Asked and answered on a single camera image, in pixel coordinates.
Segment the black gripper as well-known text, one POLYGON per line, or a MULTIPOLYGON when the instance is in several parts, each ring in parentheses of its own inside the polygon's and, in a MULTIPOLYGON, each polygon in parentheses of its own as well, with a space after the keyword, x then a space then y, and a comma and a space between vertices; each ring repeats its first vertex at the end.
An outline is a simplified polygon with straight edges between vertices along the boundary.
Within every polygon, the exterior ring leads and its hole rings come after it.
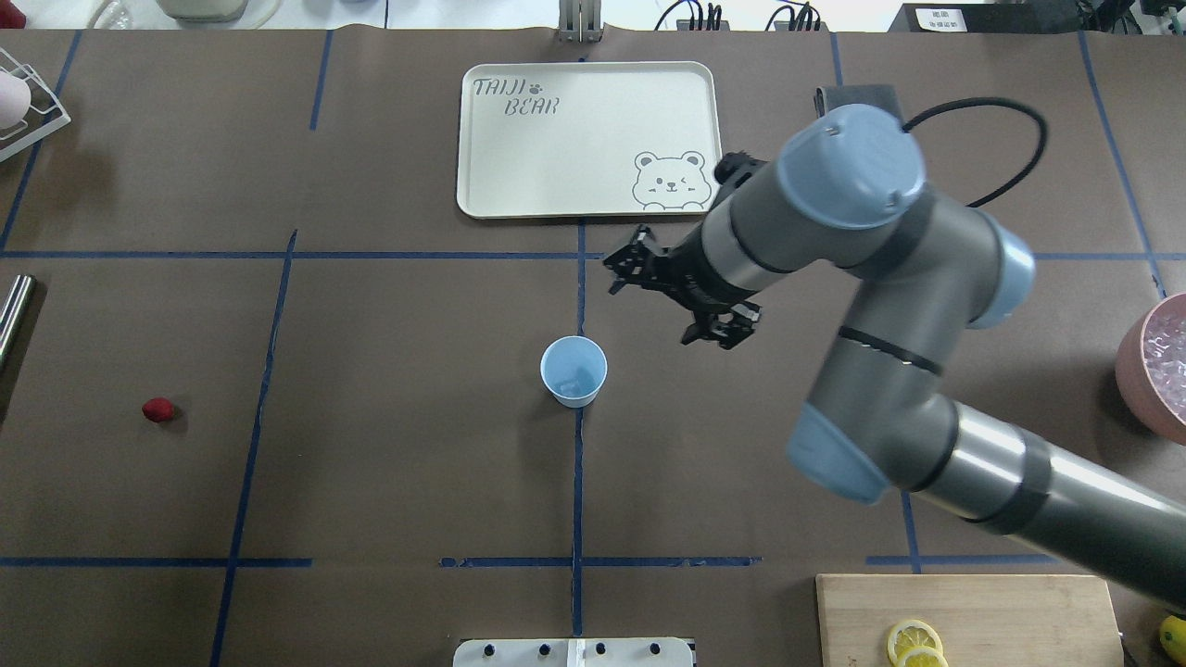
POLYGON ((623 244, 604 258, 613 274, 608 296, 617 296, 629 284, 668 296, 693 313, 693 322, 681 333, 680 343, 715 342, 723 350, 741 345, 758 329, 761 307, 742 290, 713 269, 702 246, 658 244, 649 225, 637 225, 623 244))

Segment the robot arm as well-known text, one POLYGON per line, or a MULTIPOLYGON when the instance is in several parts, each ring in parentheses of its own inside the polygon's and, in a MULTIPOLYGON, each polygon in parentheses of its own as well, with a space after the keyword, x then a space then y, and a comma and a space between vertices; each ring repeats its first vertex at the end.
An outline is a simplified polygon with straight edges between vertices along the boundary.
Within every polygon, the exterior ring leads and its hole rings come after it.
POLYGON ((1182 504, 954 401, 940 376, 959 333, 1007 320, 1029 296, 1028 244, 927 182, 908 123, 852 103, 770 161, 723 157, 723 186, 677 244, 648 225, 604 258, 627 284, 693 315, 683 345, 731 349, 753 301, 825 260, 860 286, 789 437, 789 460, 839 497, 919 495, 991 535, 1077 564, 1182 614, 1182 504))

